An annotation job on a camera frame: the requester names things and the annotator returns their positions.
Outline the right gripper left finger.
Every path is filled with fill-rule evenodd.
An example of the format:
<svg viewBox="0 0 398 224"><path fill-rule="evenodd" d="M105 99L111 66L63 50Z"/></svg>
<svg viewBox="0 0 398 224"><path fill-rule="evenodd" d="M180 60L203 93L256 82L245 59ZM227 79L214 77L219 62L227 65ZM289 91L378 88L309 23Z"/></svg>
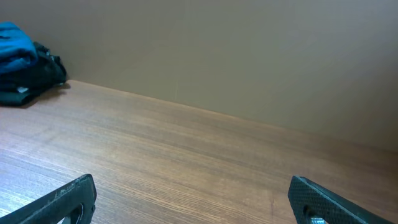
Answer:
<svg viewBox="0 0 398 224"><path fill-rule="evenodd" d="M1 224L91 223L96 187L85 174L20 209L1 217Z"/></svg>

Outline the blue polo shirt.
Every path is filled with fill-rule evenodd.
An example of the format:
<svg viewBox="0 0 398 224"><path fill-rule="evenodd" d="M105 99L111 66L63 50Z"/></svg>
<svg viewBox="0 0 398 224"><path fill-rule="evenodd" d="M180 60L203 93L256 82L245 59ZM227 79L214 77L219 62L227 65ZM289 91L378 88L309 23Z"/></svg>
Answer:
<svg viewBox="0 0 398 224"><path fill-rule="evenodd" d="M1 23L1 75L35 65L37 51L30 37L11 22Z"/></svg>

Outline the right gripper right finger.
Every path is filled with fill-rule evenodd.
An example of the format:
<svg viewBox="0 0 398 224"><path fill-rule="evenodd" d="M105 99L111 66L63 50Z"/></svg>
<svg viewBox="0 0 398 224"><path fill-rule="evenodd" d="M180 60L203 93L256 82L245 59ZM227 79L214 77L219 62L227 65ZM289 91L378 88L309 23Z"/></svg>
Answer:
<svg viewBox="0 0 398 224"><path fill-rule="evenodd" d="M288 198L298 224L392 224L306 177L292 177Z"/></svg>

